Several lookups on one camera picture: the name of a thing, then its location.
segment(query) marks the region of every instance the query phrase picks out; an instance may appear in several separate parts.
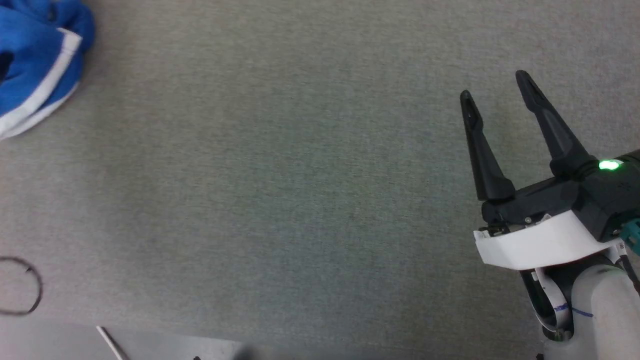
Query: gray table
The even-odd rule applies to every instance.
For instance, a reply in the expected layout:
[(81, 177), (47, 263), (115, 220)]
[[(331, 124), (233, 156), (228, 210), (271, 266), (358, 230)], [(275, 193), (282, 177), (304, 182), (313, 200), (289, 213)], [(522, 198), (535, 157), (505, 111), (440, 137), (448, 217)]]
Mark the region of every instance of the gray table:
[(83, 84), (0, 143), (0, 252), (42, 272), (34, 316), (528, 359), (538, 332), (518, 274), (473, 245), (458, 94), (474, 94), (516, 186), (550, 175), (516, 69), (596, 156), (640, 143), (633, 0), (90, 6)]

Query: green light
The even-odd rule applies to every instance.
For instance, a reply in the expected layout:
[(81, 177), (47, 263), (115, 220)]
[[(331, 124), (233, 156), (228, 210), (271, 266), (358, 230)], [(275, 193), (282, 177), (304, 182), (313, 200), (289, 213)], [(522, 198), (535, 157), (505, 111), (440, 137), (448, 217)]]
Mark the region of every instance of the green light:
[(616, 170), (620, 167), (621, 163), (622, 161), (620, 160), (602, 160), (598, 164), (598, 167), (600, 168), (600, 170)]

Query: teal connector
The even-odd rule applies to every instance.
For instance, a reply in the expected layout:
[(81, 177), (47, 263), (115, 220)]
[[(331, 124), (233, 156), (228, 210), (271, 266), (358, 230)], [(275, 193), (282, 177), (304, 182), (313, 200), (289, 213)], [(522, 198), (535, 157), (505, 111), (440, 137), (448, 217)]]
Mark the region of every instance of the teal connector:
[(622, 240), (625, 240), (627, 247), (631, 251), (640, 255), (640, 218), (635, 218), (622, 228), (620, 233)]

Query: blue garment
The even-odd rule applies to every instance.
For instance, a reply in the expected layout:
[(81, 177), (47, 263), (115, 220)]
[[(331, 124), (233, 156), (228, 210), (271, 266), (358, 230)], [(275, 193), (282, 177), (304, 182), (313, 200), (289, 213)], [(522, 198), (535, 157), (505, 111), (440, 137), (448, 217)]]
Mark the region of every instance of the blue garment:
[(0, 140), (34, 126), (75, 90), (94, 34), (79, 0), (0, 0)]

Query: white cable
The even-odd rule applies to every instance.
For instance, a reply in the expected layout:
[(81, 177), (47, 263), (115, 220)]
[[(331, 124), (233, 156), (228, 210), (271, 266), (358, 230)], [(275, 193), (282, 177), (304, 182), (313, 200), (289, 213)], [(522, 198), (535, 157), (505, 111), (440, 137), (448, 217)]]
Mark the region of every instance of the white cable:
[(100, 335), (102, 335), (102, 338), (104, 339), (104, 341), (107, 342), (107, 345), (109, 345), (109, 347), (111, 348), (111, 351), (113, 351), (114, 355), (116, 355), (116, 358), (118, 358), (118, 360), (124, 360), (124, 358), (122, 357), (122, 354), (120, 353), (116, 345), (113, 343), (113, 339), (111, 339), (111, 336), (109, 336), (109, 334), (107, 333), (107, 330), (102, 326), (96, 326), (95, 328), (98, 330)]

